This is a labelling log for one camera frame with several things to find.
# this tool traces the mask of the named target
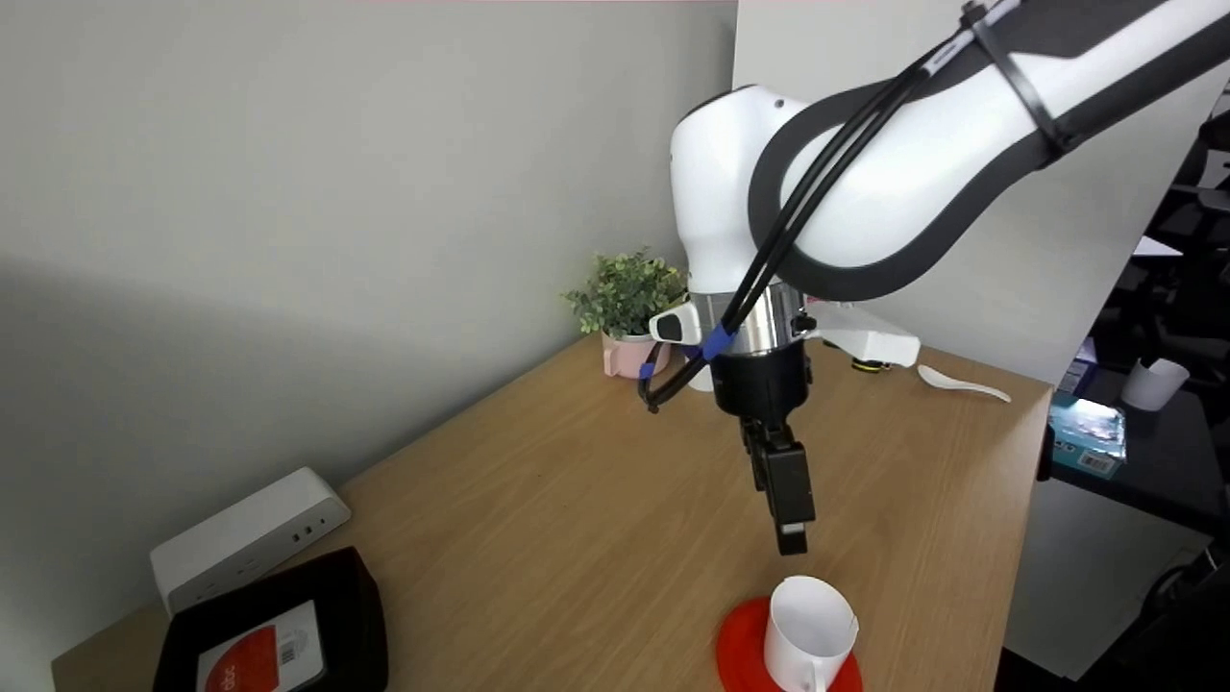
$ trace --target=white cup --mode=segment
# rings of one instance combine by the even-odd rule
[[[826,692],[858,640],[849,601],[816,576],[787,576],[770,594],[766,663],[785,692]]]
[[[1152,364],[1135,364],[1127,384],[1122,384],[1122,405],[1135,410],[1159,410],[1188,379],[1188,370],[1158,359]]]

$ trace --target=white wall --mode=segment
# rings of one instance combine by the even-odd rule
[[[147,548],[346,479],[675,256],[670,125],[731,0],[8,0],[0,689],[154,594]]]
[[[883,80],[957,28],[961,0],[739,2],[735,86],[826,96]],[[1056,379],[1230,68],[1006,188],[954,255],[874,310],[924,343]]]

